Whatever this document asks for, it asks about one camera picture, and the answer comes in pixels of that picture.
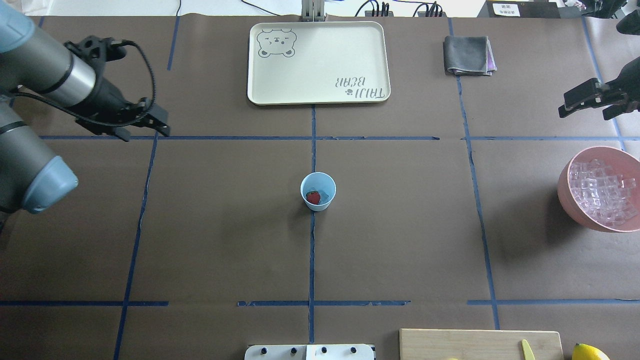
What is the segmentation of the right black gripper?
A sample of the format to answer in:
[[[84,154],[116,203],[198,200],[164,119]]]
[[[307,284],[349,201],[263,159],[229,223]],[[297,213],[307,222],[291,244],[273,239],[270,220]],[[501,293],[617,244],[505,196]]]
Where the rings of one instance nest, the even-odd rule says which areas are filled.
[[[558,107],[561,119],[584,109],[602,109],[605,121],[622,114],[638,111],[640,107],[640,58],[636,57],[622,67],[619,75],[606,83],[590,78],[563,94]]]

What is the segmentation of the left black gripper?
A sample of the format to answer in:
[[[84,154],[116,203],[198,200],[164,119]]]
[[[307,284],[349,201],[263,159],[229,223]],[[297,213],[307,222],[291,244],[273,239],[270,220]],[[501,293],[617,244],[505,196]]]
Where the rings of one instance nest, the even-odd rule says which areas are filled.
[[[75,122],[96,136],[106,135],[129,142],[131,133],[127,126],[153,129],[163,137],[169,137],[169,112],[158,104],[138,118],[150,105],[150,98],[143,96],[138,101],[129,101],[109,80],[101,83],[90,96],[75,106],[75,113],[90,121],[75,119]]]

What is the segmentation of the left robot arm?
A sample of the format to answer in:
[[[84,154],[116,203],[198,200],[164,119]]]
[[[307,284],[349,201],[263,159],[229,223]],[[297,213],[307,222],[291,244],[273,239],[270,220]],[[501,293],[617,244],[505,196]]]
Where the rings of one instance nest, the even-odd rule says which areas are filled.
[[[78,186],[78,178],[11,106],[39,101],[73,117],[90,133],[129,141],[128,127],[170,135],[169,114],[156,102],[156,78],[141,46],[129,39],[88,36],[59,43],[6,2],[0,10],[0,207],[39,214]],[[134,102],[105,77],[108,62],[136,48],[151,80],[151,96]]]

